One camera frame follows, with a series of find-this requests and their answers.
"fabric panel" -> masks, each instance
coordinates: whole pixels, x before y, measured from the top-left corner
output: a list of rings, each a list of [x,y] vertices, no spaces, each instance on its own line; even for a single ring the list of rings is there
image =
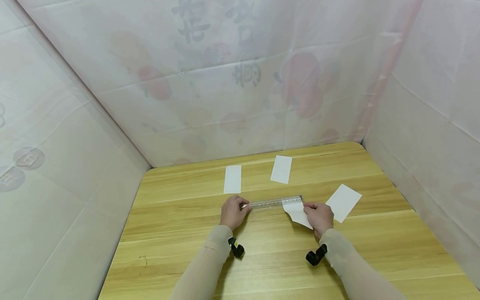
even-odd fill
[[[419,1],[19,2],[161,167],[360,141]]]
[[[480,3],[426,0],[365,139],[480,286]]]
[[[95,297],[149,167],[21,6],[1,0],[2,299]]]

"clear plastic ruler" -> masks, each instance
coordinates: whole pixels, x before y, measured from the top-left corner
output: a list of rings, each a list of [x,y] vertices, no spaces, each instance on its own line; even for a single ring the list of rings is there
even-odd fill
[[[277,198],[265,201],[258,201],[258,202],[250,202],[250,205],[253,207],[253,211],[265,209],[265,208],[274,208],[278,206],[282,206],[284,204],[290,203],[297,203],[302,202],[302,196],[292,196],[292,197],[285,197],[285,198]]]

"person's left hand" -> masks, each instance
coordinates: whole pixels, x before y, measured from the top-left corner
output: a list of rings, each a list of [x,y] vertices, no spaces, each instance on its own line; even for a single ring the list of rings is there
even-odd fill
[[[238,195],[229,197],[222,206],[222,216],[220,217],[220,225],[228,226],[234,231],[243,223],[245,216],[253,209],[250,205],[242,208],[244,204],[250,203]]]

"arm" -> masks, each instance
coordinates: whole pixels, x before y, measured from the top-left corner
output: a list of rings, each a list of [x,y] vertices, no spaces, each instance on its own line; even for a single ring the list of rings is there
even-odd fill
[[[355,250],[353,245],[333,229],[333,213],[328,205],[305,203],[308,220],[320,245],[327,245],[325,255],[331,267],[342,279],[351,300],[404,300],[405,297],[378,274]]]
[[[170,300],[208,300],[213,297],[223,264],[230,254],[228,239],[233,236],[232,231],[242,224],[247,213],[252,210],[251,206],[240,210],[240,206],[248,203],[237,195],[225,201],[220,225],[213,227],[205,244],[180,277]]]

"hand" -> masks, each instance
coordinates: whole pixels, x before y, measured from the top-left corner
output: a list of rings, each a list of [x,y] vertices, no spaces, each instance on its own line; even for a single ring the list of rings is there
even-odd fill
[[[243,223],[245,216],[253,209],[250,205],[242,208],[244,204],[250,203],[238,195],[229,197],[222,206],[222,216],[220,217],[220,225],[230,227],[234,231]]]
[[[332,209],[323,203],[303,203],[303,211],[313,227],[315,236],[320,238],[327,230],[333,228]]]

